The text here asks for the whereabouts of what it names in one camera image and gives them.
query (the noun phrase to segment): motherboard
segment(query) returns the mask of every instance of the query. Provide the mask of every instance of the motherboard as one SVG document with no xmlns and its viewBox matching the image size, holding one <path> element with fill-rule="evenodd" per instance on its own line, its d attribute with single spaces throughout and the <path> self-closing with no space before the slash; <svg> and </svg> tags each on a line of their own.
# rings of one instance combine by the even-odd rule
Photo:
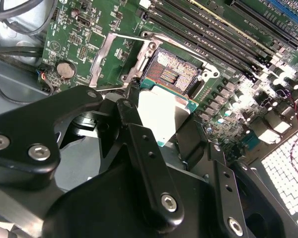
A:
<svg viewBox="0 0 298 238">
<path fill-rule="evenodd" d="M 298 113 L 298 0 L 60 0 L 41 69 L 58 91 L 157 85 L 236 159 Z"/>
</svg>

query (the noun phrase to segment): cable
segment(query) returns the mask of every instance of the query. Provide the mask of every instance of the cable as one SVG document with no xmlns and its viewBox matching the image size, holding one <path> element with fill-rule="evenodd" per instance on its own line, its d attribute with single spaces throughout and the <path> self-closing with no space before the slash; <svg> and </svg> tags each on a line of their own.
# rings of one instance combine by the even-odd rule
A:
<svg viewBox="0 0 298 238">
<path fill-rule="evenodd" d="M 42 47 L 32 47 L 32 46 L 12 46 L 12 47 L 0 47 L 0 54 L 1 53 L 9 53 L 9 52 L 35 52 L 35 53 L 42 53 Z"/>
<path fill-rule="evenodd" d="M 44 73 L 41 73 L 41 78 L 43 79 L 43 81 L 50 87 L 50 93 L 48 96 L 51 96 L 53 93 L 54 93 L 54 88 L 53 88 L 53 85 L 51 84 L 51 82 L 45 77 L 45 74 Z M 15 99 L 12 99 L 10 97 L 8 97 L 0 88 L 0 94 L 1 96 L 6 99 L 7 101 L 9 102 L 12 102 L 12 103 L 15 103 L 15 104 L 19 104 L 19 105 L 28 105 L 32 102 L 24 102 L 24 101 L 19 101 L 19 100 L 15 100 Z"/>
<path fill-rule="evenodd" d="M 298 123 L 298 108 L 297 108 L 297 103 L 295 102 L 295 100 L 293 99 L 292 96 L 289 96 L 289 98 L 292 100 L 293 104 L 294 104 L 294 110 L 296 112 L 296 119 L 297 119 L 297 123 Z M 292 167 L 294 168 L 294 170 L 297 172 L 298 174 L 298 169 L 295 167 L 294 165 L 294 156 L 293 156 L 293 153 L 294 153 L 294 148 L 295 146 L 297 145 L 298 143 L 298 138 L 294 141 L 293 145 L 292 145 L 292 148 L 290 150 L 290 160 L 291 160 L 291 163 L 292 163 Z"/>
<path fill-rule="evenodd" d="M 3 52 L 0 53 L 0 55 L 5 55 L 5 56 L 21 56 L 21 57 L 34 57 L 34 58 L 41 58 L 42 53 L 38 52 Z"/>
<path fill-rule="evenodd" d="M 0 20 L 4 20 L 14 16 L 19 16 L 21 14 L 24 14 L 29 10 L 32 10 L 33 8 L 35 8 L 42 1 L 43 0 L 29 0 L 19 6 L 13 7 L 8 10 L 0 11 Z"/>
<path fill-rule="evenodd" d="M 53 0 L 53 4 L 50 10 L 50 13 L 48 15 L 48 17 L 45 19 L 45 21 L 43 22 L 43 24 L 37 28 L 36 30 L 30 31 L 28 29 L 26 29 L 26 27 L 19 25 L 18 22 L 12 22 L 10 23 L 7 19 L 2 20 L 2 22 L 4 24 L 7 25 L 7 27 L 9 27 L 10 29 L 12 29 L 13 31 L 20 33 L 22 35 L 27 35 L 27 36 L 34 36 L 39 34 L 40 32 L 42 32 L 50 23 L 51 18 L 53 17 L 53 14 L 55 12 L 55 9 L 58 5 L 58 0 Z M 0 11 L 4 10 L 4 0 L 0 1 Z"/>
</svg>

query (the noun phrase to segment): perforated metal panel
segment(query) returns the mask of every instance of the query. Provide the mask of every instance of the perforated metal panel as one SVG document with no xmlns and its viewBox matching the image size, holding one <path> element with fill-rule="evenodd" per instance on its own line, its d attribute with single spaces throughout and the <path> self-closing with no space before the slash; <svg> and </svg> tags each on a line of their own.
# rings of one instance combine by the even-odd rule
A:
<svg viewBox="0 0 298 238">
<path fill-rule="evenodd" d="M 293 168 L 290 151 L 298 133 L 267 156 L 262 164 L 284 201 L 289 213 L 298 224 L 298 173 Z M 294 166 L 298 170 L 298 143 L 293 152 Z"/>
</svg>

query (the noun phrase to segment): blue ram slot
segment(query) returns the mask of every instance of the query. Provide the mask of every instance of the blue ram slot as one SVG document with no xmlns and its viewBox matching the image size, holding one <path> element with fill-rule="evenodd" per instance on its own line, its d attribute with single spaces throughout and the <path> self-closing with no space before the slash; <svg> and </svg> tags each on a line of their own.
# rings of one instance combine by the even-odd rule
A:
<svg viewBox="0 0 298 238">
<path fill-rule="evenodd" d="M 271 3 L 277 10 L 285 14 L 287 17 L 289 17 L 293 22 L 295 22 L 298 25 L 298 16 L 292 13 L 288 8 L 283 6 L 280 2 L 276 0 L 266 0 L 266 1 Z"/>
</svg>

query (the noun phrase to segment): red wire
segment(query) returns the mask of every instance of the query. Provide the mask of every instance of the red wire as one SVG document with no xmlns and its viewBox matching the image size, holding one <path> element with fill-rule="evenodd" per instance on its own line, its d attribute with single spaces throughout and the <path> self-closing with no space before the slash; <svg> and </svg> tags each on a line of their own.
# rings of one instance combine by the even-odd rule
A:
<svg viewBox="0 0 298 238">
<path fill-rule="evenodd" d="M 296 119 L 297 119 L 297 123 L 298 123 L 298 108 L 297 108 L 297 103 L 295 102 L 295 100 L 290 96 L 290 99 L 293 101 L 294 103 L 294 110 L 296 112 Z M 292 145 L 292 148 L 290 150 L 290 160 L 291 160 L 291 163 L 292 163 L 292 167 L 294 168 L 294 170 L 297 172 L 298 174 L 298 169 L 295 167 L 294 165 L 294 156 L 293 156 L 293 152 L 294 152 L 294 148 L 295 146 L 297 145 L 298 143 L 298 138 L 294 141 L 293 145 Z"/>
</svg>

